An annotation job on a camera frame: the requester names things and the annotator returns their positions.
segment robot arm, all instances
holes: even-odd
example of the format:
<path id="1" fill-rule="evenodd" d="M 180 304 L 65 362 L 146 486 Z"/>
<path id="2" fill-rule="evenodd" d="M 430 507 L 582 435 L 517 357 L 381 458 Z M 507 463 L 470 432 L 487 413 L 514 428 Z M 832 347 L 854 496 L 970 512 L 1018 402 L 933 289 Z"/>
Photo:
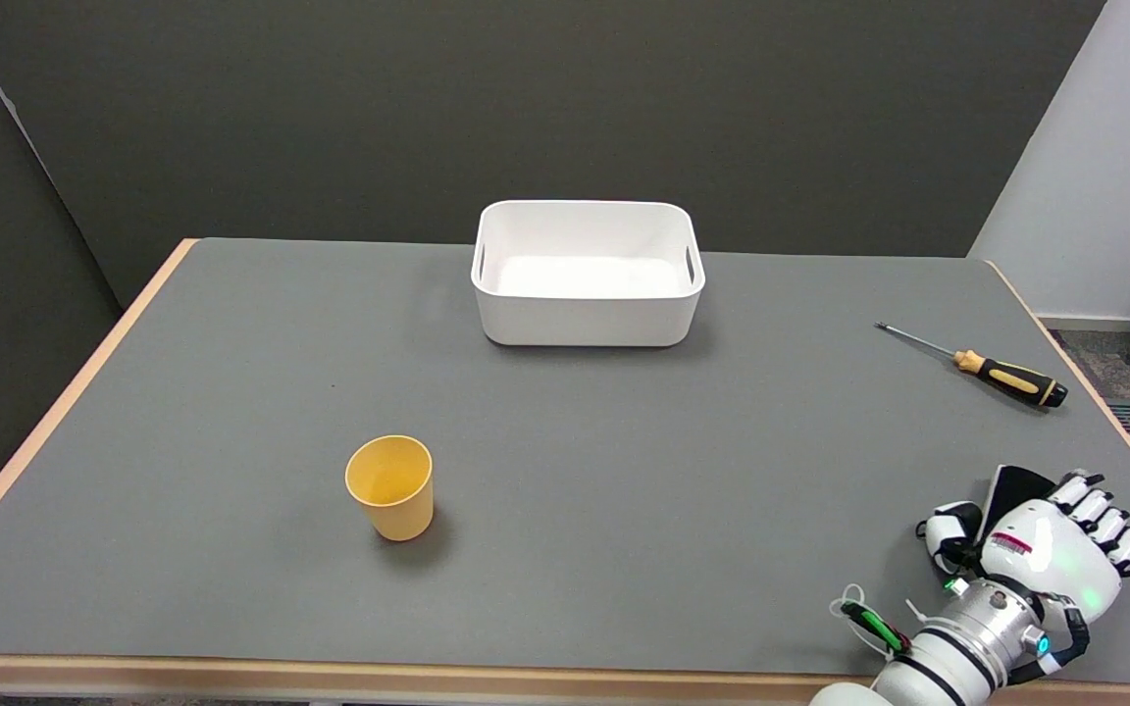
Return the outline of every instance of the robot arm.
<path id="1" fill-rule="evenodd" d="M 935 509 L 915 532 L 954 577 L 949 604 L 919 615 L 922 629 L 901 635 L 870 688 L 831 685 L 812 706 L 979 706 L 1084 654 L 1090 622 L 1130 576 L 1130 515 L 1094 487 L 1102 479 L 1076 471 L 1054 486 L 1002 465 L 984 508 Z M 1045 626 L 1062 621 L 1071 644 L 1053 651 Z"/>

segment wooden table edge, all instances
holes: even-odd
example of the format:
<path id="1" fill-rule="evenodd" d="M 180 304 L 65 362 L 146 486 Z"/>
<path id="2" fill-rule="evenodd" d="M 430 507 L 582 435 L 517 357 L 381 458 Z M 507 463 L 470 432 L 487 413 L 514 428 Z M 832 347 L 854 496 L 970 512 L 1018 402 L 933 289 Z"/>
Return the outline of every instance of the wooden table edge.
<path id="1" fill-rule="evenodd" d="M 165 260 L 151 281 L 125 310 L 85 366 L 55 399 L 43 419 L 0 472 L 0 500 L 33 461 L 59 421 L 77 402 L 107 358 L 120 346 L 147 305 L 197 244 L 184 238 Z M 1058 340 L 1006 279 L 996 263 L 985 260 L 1009 287 L 1032 322 L 1084 383 L 1096 406 L 1127 439 L 1130 434 L 1104 404 L 1093 383 L 1067 356 Z M 0 654 L 0 683 L 92 685 L 92 687 L 185 689 L 332 689 L 342 692 L 408 692 L 437 695 L 505 695 L 544 697 L 672 698 L 672 700 L 808 701 L 817 689 L 836 680 L 864 682 L 869 678 L 822 674 L 770 674 L 748 672 L 666 672 L 631 670 L 547 670 L 530 666 L 357 665 L 357 663 L 217 660 L 216 657 L 46 657 Z M 1122 706 L 1130 703 L 1130 685 L 1042 680 L 1023 688 L 1003 689 L 992 703 L 1029 703 L 1033 706 L 1066 703 L 1075 698 L 1088 706 Z"/>
<path id="2" fill-rule="evenodd" d="M 54 433 L 55 427 L 59 426 L 59 421 L 63 420 L 63 416 L 68 415 L 72 406 L 77 403 L 77 399 L 81 396 L 82 392 L 86 392 L 86 387 L 89 387 L 90 381 L 98 374 L 103 367 L 103 363 L 106 363 L 107 358 L 112 357 L 112 352 L 116 346 L 121 345 L 124 335 L 130 333 L 130 328 L 133 328 L 133 324 L 138 322 L 138 317 L 142 315 L 144 310 L 147 308 L 147 304 L 151 304 L 151 299 L 159 291 L 159 288 L 165 286 L 165 281 L 172 276 L 176 265 L 181 263 L 185 258 L 185 253 L 189 253 L 190 249 L 197 242 L 197 238 L 185 238 L 185 241 L 176 245 L 172 254 L 168 255 L 168 259 L 165 260 L 165 263 L 154 273 L 151 281 L 148 281 L 142 291 L 138 294 L 133 304 L 130 304 L 130 307 L 125 308 L 121 321 L 118 321 L 112 326 L 112 331 L 108 331 L 106 338 L 98 345 L 98 348 L 94 349 L 94 354 L 86 360 L 85 366 L 81 366 L 81 369 L 77 372 L 77 376 L 68 383 L 68 387 L 63 389 L 63 392 L 55 399 L 54 404 L 41 417 L 41 421 L 37 421 L 37 426 L 33 427 L 32 433 L 28 433 L 28 436 L 19 445 L 17 452 L 12 453 L 11 459 L 8 460 L 8 464 L 3 465 L 3 469 L 0 471 L 0 502 L 11 490 L 12 483 L 17 481 L 19 474 L 28 467 L 28 462 L 33 461 L 33 457 L 37 455 L 37 451 L 44 445 L 46 438 L 50 437 L 51 433 Z"/>
<path id="3" fill-rule="evenodd" d="M 0 656 L 0 683 L 174 689 L 179 694 L 411 694 L 672 701 L 808 701 L 828 683 L 871 678 L 831 674 L 550 670 L 532 666 L 355 665 L 215 657 Z M 991 703 L 1130 705 L 1130 685 L 1042 680 L 1001 689 Z"/>

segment green light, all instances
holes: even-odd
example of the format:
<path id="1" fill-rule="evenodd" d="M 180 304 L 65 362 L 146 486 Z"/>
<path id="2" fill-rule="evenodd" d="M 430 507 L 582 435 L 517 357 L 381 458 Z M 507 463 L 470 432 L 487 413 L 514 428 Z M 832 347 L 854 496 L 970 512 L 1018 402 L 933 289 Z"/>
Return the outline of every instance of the green light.
<path id="1" fill-rule="evenodd" d="M 1090 611 L 1095 611 L 1097 608 L 1102 607 L 1102 595 L 1099 595 L 1097 591 L 1093 591 L 1090 589 L 1080 591 L 1080 601 L 1084 603 L 1084 607 L 1088 608 Z"/>

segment label sticker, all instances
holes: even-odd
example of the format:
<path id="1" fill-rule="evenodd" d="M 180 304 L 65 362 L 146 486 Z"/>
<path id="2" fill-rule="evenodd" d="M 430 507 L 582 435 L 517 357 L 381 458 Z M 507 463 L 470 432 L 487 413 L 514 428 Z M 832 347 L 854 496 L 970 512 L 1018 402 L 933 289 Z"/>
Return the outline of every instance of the label sticker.
<path id="1" fill-rule="evenodd" d="M 1032 554 L 1031 544 L 1003 531 L 993 532 L 990 541 L 1010 554 Z"/>

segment screwdriver handle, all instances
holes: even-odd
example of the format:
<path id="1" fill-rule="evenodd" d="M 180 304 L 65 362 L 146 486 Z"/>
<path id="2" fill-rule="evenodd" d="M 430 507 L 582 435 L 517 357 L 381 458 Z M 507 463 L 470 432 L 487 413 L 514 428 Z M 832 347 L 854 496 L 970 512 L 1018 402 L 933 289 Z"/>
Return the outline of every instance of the screwdriver handle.
<path id="1" fill-rule="evenodd" d="M 958 350 L 954 354 L 954 363 L 965 374 L 974 375 L 1032 406 L 1058 407 L 1067 399 L 1067 387 L 1049 375 L 985 358 L 974 350 Z"/>

